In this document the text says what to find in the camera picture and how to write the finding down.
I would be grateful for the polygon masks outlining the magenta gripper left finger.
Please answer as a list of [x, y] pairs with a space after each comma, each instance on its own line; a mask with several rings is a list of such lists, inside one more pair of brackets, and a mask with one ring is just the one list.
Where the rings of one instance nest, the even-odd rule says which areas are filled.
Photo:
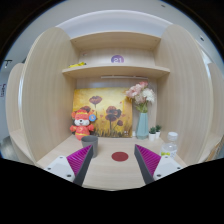
[[74, 184], [81, 186], [93, 157], [93, 146], [89, 145], [67, 156], [66, 159], [75, 175]]

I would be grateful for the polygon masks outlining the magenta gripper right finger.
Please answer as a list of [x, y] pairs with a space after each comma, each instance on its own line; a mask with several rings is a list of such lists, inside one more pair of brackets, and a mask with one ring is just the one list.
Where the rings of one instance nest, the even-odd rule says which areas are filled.
[[152, 183], [154, 181], [154, 172], [160, 162], [161, 157], [140, 145], [135, 145], [134, 155], [138, 162], [145, 184]]

